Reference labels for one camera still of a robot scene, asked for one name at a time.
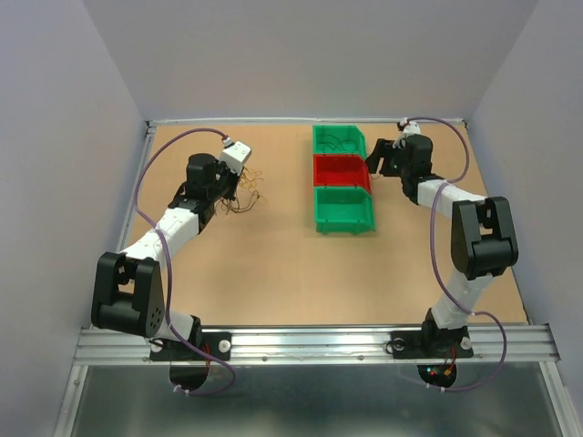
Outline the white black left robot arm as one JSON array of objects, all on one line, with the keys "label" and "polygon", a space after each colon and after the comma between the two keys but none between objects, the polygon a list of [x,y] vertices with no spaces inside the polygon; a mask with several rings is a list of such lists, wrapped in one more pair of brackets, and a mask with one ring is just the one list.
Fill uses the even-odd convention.
[{"label": "white black left robot arm", "polygon": [[207,153],[189,157],[186,180],[161,219],[132,245],[106,252],[97,261],[91,308],[95,327],[171,340],[171,348],[184,359],[201,352],[200,320],[169,309],[171,287],[162,286],[162,271],[172,280],[172,258],[206,228],[217,202],[234,199],[249,157],[227,151],[218,158]]}]

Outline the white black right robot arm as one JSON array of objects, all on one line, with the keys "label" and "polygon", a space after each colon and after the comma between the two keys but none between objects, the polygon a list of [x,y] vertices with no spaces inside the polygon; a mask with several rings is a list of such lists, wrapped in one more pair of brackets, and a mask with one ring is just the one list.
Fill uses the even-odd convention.
[{"label": "white black right robot arm", "polygon": [[450,255],[455,270],[438,283],[444,293],[428,310],[419,330],[394,330],[390,348],[397,359],[439,358],[450,351],[472,356],[468,318],[494,278],[518,260],[517,237],[504,197],[474,195],[432,170],[433,142],[421,134],[380,138],[365,160],[370,173],[399,178],[403,193],[431,210],[430,219],[451,221]]}]

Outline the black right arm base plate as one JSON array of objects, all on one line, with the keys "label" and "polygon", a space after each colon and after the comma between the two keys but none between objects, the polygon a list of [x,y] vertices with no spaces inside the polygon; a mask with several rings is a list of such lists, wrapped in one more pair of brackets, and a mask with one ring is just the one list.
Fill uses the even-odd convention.
[{"label": "black right arm base plate", "polygon": [[462,340],[468,338],[467,332],[428,334],[420,330],[393,330],[385,348],[396,360],[444,360],[456,357],[474,357],[471,346],[462,347]]}]

